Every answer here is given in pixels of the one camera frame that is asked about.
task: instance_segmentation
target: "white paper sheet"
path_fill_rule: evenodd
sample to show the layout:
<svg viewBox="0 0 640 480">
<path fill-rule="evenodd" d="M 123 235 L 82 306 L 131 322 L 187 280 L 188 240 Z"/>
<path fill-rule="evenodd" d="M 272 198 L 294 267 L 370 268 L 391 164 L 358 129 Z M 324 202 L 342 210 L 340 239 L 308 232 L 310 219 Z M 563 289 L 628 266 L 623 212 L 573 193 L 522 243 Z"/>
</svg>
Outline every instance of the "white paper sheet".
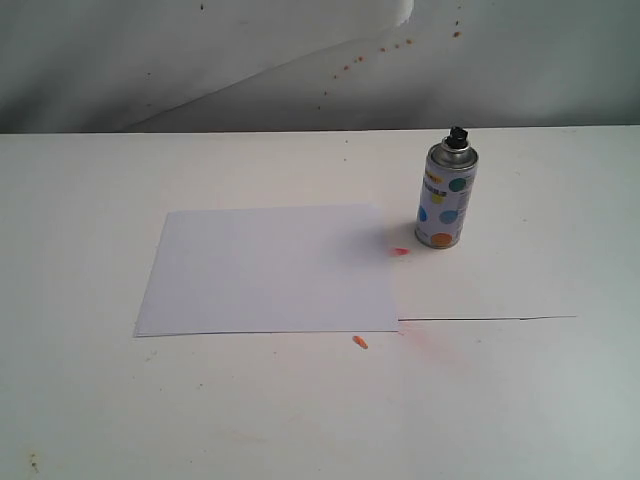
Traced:
<svg viewBox="0 0 640 480">
<path fill-rule="evenodd" d="M 397 329 L 381 215 L 336 205 L 168 214 L 135 335 Z"/>
</svg>

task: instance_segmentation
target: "metal can top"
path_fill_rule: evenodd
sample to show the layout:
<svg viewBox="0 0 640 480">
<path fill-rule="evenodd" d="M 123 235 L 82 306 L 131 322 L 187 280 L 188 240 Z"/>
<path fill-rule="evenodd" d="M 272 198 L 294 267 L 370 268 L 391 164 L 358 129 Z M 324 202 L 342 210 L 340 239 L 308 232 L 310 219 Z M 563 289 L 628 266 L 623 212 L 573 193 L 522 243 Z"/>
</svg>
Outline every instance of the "metal can top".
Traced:
<svg viewBox="0 0 640 480">
<path fill-rule="evenodd" d="M 478 161 L 478 153 L 467 140 L 467 131 L 452 127 L 448 137 L 431 147 L 429 156 L 438 165 L 450 170 L 468 170 Z"/>
</svg>

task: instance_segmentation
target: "spray can nozzle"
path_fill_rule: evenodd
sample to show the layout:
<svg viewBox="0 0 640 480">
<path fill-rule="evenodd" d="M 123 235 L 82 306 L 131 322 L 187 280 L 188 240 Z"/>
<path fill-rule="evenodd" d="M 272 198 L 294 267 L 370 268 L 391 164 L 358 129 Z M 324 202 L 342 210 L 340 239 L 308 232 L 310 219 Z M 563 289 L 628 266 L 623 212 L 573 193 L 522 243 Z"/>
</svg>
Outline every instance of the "spray can nozzle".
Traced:
<svg viewBox="0 0 640 480">
<path fill-rule="evenodd" d="M 468 133 L 465 129 L 460 127 L 451 127 L 449 136 L 444 139 L 444 143 L 446 143 L 449 148 L 455 150 L 466 148 L 468 146 L 467 135 Z"/>
</svg>

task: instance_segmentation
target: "black nozzle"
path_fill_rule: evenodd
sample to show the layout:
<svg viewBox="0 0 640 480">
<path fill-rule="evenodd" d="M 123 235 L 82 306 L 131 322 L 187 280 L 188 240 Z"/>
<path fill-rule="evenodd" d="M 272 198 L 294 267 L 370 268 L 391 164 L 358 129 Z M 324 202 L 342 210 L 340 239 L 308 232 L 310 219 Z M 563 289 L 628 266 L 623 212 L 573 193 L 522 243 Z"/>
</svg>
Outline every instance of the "black nozzle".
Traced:
<svg viewBox="0 0 640 480">
<path fill-rule="evenodd" d="M 467 131 L 460 127 L 451 127 L 449 131 L 449 136 L 444 139 L 444 142 L 450 148 L 455 150 L 460 150 L 461 148 L 465 148 L 467 143 Z"/>
</svg>

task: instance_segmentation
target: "red paint speck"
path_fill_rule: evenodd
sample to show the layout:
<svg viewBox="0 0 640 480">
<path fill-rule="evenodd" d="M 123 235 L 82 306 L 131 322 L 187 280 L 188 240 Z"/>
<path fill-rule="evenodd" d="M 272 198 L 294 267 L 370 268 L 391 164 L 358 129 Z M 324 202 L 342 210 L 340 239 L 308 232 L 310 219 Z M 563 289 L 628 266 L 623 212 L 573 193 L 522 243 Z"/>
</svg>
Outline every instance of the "red paint speck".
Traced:
<svg viewBox="0 0 640 480">
<path fill-rule="evenodd" d="M 392 248 L 391 249 L 392 257 L 401 257 L 403 255 L 409 255 L 410 253 L 411 253 L 411 250 L 409 250 L 408 248 Z"/>
</svg>

